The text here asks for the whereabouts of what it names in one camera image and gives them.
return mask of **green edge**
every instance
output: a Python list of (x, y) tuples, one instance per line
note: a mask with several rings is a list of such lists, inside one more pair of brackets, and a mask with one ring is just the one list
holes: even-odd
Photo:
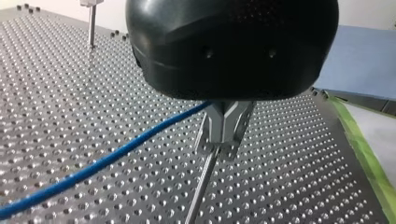
[(375, 195), (381, 203), (382, 209), (389, 223), (396, 224), (396, 191), (390, 184), (381, 164), (363, 137), (361, 129), (350, 115), (347, 108), (335, 97), (330, 97), (340, 120), (346, 130), (346, 137), (352, 145), (361, 167), (366, 173)]

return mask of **metal clamp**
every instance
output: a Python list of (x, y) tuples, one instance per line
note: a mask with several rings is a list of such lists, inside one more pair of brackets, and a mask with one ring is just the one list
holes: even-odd
[(195, 148), (207, 155), (205, 167), (192, 198), (186, 224), (195, 223), (206, 186), (217, 159), (233, 161), (241, 145), (255, 102), (219, 102), (206, 108)]
[(195, 148), (208, 155), (220, 147), (219, 158), (233, 161), (241, 145), (255, 102), (216, 103), (206, 109)]

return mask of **metal rod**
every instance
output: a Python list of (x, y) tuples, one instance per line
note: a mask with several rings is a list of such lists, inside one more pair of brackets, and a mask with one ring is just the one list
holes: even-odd
[(216, 147), (206, 158), (204, 170), (202, 171), (200, 181), (195, 190), (194, 197), (192, 198), (189, 213), (187, 214), (185, 224), (194, 224), (198, 215), (199, 207), (201, 206), (202, 199), (206, 191), (207, 184), (209, 183), (210, 176), (212, 176), (213, 169), (216, 165), (216, 160), (219, 156), (220, 147)]
[(90, 7), (90, 29), (88, 31), (88, 45), (90, 48), (94, 47), (93, 40), (95, 38), (95, 17), (96, 17), (96, 6)]

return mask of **metal probe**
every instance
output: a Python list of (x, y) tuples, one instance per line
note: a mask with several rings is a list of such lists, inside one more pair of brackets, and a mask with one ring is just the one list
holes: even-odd
[(212, 176), (213, 169), (216, 165), (216, 160), (218, 159), (220, 153), (220, 147), (216, 147), (206, 158), (204, 170), (202, 171), (200, 181), (195, 190), (194, 197), (192, 198), (189, 213), (187, 214), (185, 224), (194, 224), (195, 219), (198, 215), (199, 207), (201, 206), (202, 199), (206, 192), (207, 184), (209, 183), (210, 176)]
[(90, 7), (90, 28), (88, 31), (88, 46), (94, 48), (93, 41), (95, 39), (95, 17), (96, 17), (96, 6)]

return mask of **metal bracket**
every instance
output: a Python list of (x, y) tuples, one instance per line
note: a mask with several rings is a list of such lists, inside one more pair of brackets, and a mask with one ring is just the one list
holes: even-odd
[(233, 161), (241, 145), (255, 102), (216, 103), (206, 109), (195, 148), (209, 155), (220, 147), (219, 159)]

